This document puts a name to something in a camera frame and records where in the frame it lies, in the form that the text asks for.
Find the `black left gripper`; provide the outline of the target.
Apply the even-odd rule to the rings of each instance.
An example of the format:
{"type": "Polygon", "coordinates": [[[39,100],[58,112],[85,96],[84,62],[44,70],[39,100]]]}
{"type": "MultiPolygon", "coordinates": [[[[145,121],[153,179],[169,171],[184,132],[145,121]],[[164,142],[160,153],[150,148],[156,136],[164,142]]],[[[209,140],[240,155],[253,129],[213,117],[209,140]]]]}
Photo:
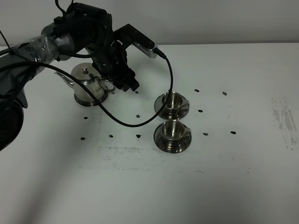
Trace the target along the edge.
{"type": "Polygon", "coordinates": [[[92,66],[102,77],[113,81],[114,86],[119,90],[127,91],[131,89],[136,91],[140,85],[135,79],[135,72],[128,69],[119,47],[119,43],[112,41],[106,44],[103,50],[101,50],[100,45],[95,43],[89,44],[85,49],[88,54],[95,53],[92,56],[92,66]]]}

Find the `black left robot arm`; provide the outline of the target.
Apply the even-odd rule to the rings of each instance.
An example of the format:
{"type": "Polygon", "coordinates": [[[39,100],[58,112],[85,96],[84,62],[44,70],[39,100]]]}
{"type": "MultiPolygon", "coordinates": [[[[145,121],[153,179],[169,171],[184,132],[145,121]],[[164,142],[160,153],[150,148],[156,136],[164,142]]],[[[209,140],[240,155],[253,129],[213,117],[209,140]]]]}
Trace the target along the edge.
{"type": "Polygon", "coordinates": [[[1,148],[8,146],[21,130],[23,110],[28,106],[25,84],[54,60],[82,58],[82,49],[86,49],[99,74],[118,89],[139,87],[127,64],[127,53],[114,36],[111,14],[83,3],[71,3],[40,36],[9,48],[0,59],[1,148]]]}

